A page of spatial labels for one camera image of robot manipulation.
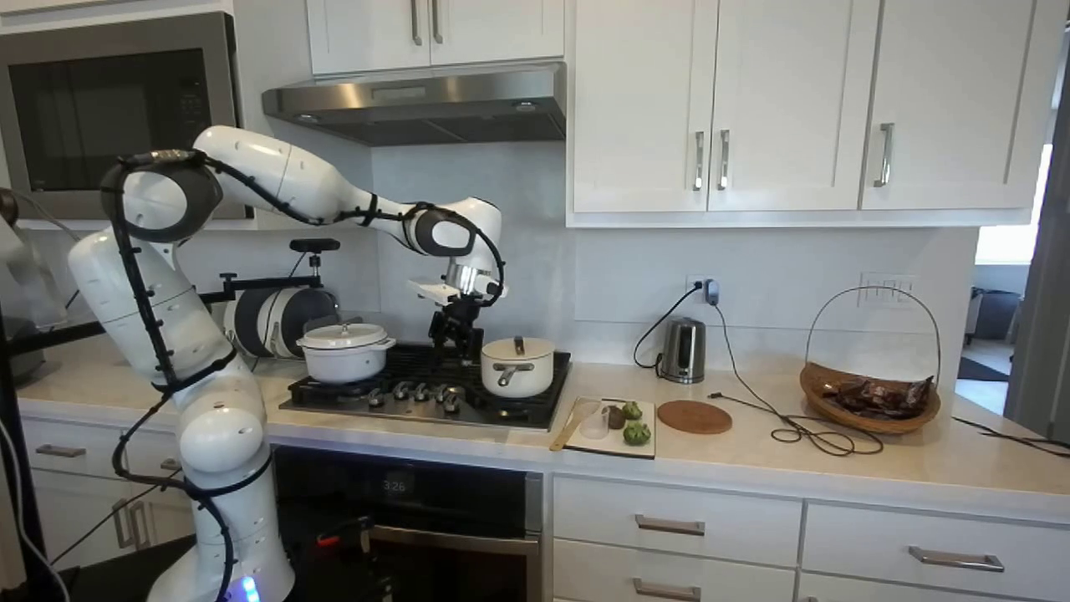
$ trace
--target gas stove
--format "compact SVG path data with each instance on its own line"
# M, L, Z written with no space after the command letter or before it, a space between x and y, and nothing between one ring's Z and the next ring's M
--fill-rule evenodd
M478 357L395 343L387 365L365 381L327 385L299 379L281 408L314 408L397 421L547 427L567 379L567 355L555 352L555 381L536 399L499 399L482 387Z

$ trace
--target kitchen counter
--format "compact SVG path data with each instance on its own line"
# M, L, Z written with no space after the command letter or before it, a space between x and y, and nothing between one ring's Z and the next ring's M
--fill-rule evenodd
M267 401L271 445L332 448L359 454L429 458L453 465L493 465L543 474L610 474L627 482L699 485L760 492L783 497L860 502L896 507L955 507L962 514L1000 514L1070 524L1070 458L985 439L952 421L962 415L1000 432L1015 424L946 399L936 421L916 435L887 439L878 454L828 458L808 442L783 445L770 432L773 415L719 401L733 415L723 435L680 435L657 424L654 458L606 458L586 453L547 453L555 432L577 401L599 399L705 399L741 395L733 376L703 385L657 381L625 365L572 365L563 399L550 427L500 424L414 424L375 421L332 413L277 408L288 385L303 376L299 361L252 365ZM800 413L794 376L747 376L753 387L783 413ZM27 421L129 424L156 392L111 352L102 339L49 349L41 381L20 387ZM168 432L174 413L148 427Z

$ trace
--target range hood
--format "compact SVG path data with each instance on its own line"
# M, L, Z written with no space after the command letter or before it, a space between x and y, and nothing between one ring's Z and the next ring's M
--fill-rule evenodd
M563 142L559 61L420 68L265 91L267 118L359 144Z

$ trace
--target basket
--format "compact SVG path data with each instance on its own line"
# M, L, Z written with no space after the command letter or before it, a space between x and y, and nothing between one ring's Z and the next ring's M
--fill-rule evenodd
M928 424L940 415L940 328L931 311L912 298L910 291L898 289L878 289L878 291L891 291L910 298L916 309L926 311L928 326L931 326L931 339L936 339L936 369L928 379L923 381L891 381L891 379L871 379L871 376L854 376L854 371L840 371L818 361L808 361L808 342L812 330L818 326L818 319L825 313L825 309L847 293L854 293L864 289L847 289L840 293L833 293L818 313L808 326L804 336L804 365L800 371L800 385L802 385L802 401L812 415L847 424L847 427L860 427L868 435L910 435L923 424Z

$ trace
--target oven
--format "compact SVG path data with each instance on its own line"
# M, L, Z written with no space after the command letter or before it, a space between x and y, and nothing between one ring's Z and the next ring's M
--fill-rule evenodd
M229 13L0 38L0 142L22 219L101 220L115 156L189 148L210 125L241 125Z
M538 602L541 474L277 448L295 602Z

